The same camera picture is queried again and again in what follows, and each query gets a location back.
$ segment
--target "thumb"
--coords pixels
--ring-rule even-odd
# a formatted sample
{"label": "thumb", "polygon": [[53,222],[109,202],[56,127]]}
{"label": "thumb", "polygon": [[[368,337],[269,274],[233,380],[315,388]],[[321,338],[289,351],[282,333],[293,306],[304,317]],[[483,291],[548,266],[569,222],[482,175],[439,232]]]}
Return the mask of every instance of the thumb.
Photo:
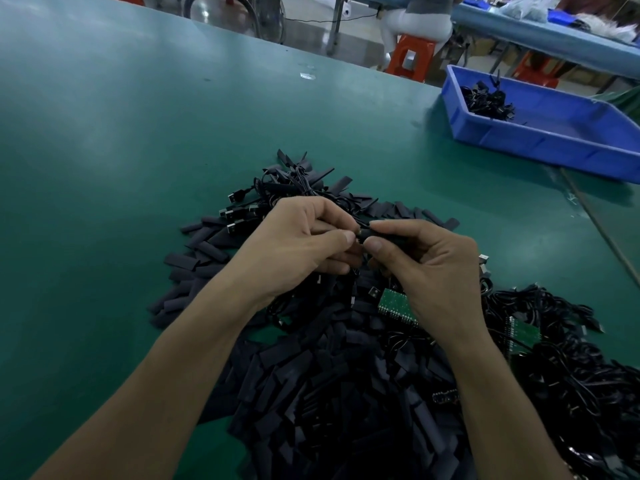
{"label": "thumb", "polygon": [[418,263],[404,254],[398,246],[382,237],[368,237],[364,241],[364,249],[380,264],[386,266],[400,281],[409,270],[418,266]]}
{"label": "thumb", "polygon": [[334,229],[324,234],[311,236],[314,254],[318,262],[336,253],[346,251],[356,240],[356,234],[350,230]]}

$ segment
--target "circuit board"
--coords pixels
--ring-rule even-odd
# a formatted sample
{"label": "circuit board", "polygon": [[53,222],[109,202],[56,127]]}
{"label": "circuit board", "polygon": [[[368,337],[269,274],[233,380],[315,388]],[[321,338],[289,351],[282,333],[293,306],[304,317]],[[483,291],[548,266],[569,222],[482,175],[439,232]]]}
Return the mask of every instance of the circuit board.
{"label": "circuit board", "polygon": [[382,293],[382,297],[380,297],[378,311],[383,315],[401,320],[410,325],[420,326],[411,311],[409,299],[406,295],[389,288],[386,288]]}
{"label": "circuit board", "polygon": [[[511,337],[529,347],[533,347],[540,341],[540,329],[535,325],[524,323],[517,318],[509,317],[508,330]],[[512,341],[509,341],[508,351],[509,358],[516,355],[524,355],[529,353],[529,350],[527,350],[525,347],[521,346],[517,342]]]}

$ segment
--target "person's right hand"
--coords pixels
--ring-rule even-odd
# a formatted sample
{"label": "person's right hand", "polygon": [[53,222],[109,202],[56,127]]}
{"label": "person's right hand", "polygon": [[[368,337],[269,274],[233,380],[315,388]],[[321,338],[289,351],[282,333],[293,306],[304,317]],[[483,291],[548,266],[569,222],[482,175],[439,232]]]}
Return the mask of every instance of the person's right hand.
{"label": "person's right hand", "polygon": [[420,325],[445,350],[464,347],[488,332],[480,301],[476,242],[427,221],[373,221],[379,233],[408,237],[408,252],[380,237],[364,248],[370,266],[384,265],[404,288]]}

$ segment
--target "blue table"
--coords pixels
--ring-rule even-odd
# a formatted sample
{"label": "blue table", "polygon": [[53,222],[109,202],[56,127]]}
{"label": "blue table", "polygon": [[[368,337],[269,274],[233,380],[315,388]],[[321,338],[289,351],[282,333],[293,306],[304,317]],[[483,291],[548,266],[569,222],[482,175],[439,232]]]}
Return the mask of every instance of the blue table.
{"label": "blue table", "polygon": [[[331,54],[337,44],[342,5],[336,0],[333,12],[332,32],[328,44]],[[354,0],[372,8],[402,8],[409,0]],[[456,5],[451,14],[453,22],[468,27],[491,38],[516,43],[523,47],[544,52],[553,57],[580,64],[600,72],[640,79],[640,48],[615,40],[609,40],[555,23],[538,23],[516,20],[501,15],[492,8],[482,10],[466,4]]]}

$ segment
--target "gray shirt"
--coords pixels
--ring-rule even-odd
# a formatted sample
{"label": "gray shirt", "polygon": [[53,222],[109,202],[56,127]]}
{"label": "gray shirt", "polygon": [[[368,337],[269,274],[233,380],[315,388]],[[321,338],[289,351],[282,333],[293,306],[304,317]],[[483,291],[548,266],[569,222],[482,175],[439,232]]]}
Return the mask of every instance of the gray shirt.
{"label": "gray shirt", "polygon": [[407,13],[440,13],[451,15],[453,0],[411,0],[406,8]]}

